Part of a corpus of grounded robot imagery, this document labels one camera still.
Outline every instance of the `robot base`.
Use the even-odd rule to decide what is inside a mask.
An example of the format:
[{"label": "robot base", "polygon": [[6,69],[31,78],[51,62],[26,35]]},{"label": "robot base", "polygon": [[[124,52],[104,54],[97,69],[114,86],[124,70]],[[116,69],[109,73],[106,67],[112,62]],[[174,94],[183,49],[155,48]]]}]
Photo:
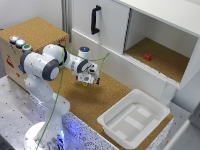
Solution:
[{"label": "robot base", "polygon": [[[42,128],[43,125],[44,122],[37,123],[26,132],[24,138],[24,150],[36,150],[37,143],[35,142],[34,137],[37,135],[37,133],[39,132],[39,130]],[[65,140],[66,148],[68,147],[68,144],[69,144],[69,139]],[[49,148],[38,147],[37,150],[49,150]]]}]

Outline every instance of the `black handle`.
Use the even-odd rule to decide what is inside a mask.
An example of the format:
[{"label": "black handle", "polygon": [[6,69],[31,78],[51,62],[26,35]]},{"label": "black handle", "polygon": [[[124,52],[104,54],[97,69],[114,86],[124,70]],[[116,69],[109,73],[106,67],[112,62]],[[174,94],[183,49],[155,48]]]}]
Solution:
[{"label": "black handle", "polygon": [[101,10],[101,7],[98,6],[98,5],[96,5],[96,8],[94,8],[94,9],[92,10],[91,31],[92,31],[92,34],[93,34],[93,35],[96,34],[96,33],[98,33],[98,32],[100,31],[99,29],[96,28],[96,17],[97,17],[96,12],[99,11],[99,10]]}]

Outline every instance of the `white wall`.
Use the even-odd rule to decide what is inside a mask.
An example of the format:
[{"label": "white wall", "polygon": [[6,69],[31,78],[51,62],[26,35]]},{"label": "white wall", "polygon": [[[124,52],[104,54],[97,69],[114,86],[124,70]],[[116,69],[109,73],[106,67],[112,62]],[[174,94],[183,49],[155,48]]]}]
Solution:
[{"label": "white wall", "polygon": [[189,112],[195,109],[200,102],[200,71],[183,89],[177,90],[172,101]]},{"label": "white wall", "polygon": [[0,0],[0,28],[36,16],[62,29],[61,0]]}]

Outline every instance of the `box lid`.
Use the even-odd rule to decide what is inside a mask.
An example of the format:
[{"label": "box lid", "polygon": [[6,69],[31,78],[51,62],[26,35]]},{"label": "box lid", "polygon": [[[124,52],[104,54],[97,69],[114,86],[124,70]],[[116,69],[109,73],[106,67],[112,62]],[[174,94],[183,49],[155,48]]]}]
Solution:
[{"label": "box lid", "polygon": [[10,36],[17,35],[30,44],[33,51],[46,46],[49,43],[61,39],[68,34],[40,17],[35,17],[0,31],[0,37],[10,42]]}]

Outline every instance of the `cabinet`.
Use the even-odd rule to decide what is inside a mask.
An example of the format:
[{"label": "cabinet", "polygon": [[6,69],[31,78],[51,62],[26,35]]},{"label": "cabinet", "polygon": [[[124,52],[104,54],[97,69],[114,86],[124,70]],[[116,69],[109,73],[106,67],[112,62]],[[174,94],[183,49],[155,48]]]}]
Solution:
[{"label": "cabinet", "polygon": [[[101,57],[106,49],[111,56],[106,60],[103,71],[124,85],[142,89],[157,99],[162,99],[163,95],[165,98],[171,95],[168,99],[172,99],[176,89],[183,88],[199,71],[200,20],[197,18],[200,6],[173,0],[87,2],[74,0],[73,49],[76,50],[77,45],[90,46],[91,41],[98,45],[92,47],[94,56]],[[91,16],[91,9],[100,3],[103,7],[105,5],[106,10],[113,11],[104,13],[102,7],[102,16],[97,15],[100,32],[91,35],[91,18],[88,16]],[[79,6],[84,6],[84,11],[80,11]],[[77,36],[82,37],[79,43]],[[132,50],[140,58],[132,55]],[[152,53],[149,62],[143,59],[146,53]]]}]

